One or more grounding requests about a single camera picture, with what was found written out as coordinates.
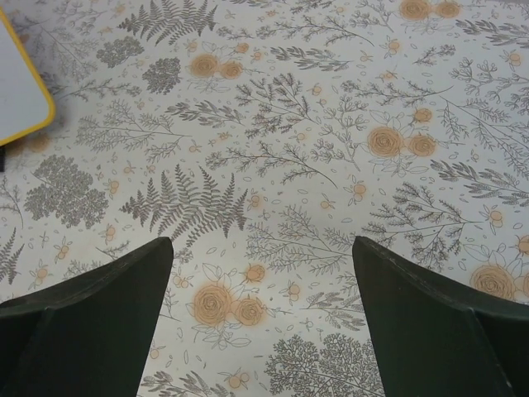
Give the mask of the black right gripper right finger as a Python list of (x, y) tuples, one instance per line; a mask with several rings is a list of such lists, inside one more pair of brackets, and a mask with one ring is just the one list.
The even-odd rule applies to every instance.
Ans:
[(352, 247), (387, 396), (526, 396), (528, 307), (420, 267), (368, 237)]

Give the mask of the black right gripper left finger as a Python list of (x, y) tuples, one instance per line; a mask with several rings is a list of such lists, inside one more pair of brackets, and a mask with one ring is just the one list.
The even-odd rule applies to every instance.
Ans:
[(134, 396), (173, 263), (157, 237), (94, 270), (1, 304), (3, 396)]

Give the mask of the yellow framed whiteboard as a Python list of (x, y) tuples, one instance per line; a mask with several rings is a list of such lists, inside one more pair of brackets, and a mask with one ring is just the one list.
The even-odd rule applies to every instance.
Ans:
[(1, 145), (49, 126), (55, 103), (19, 36), (1, 14)]

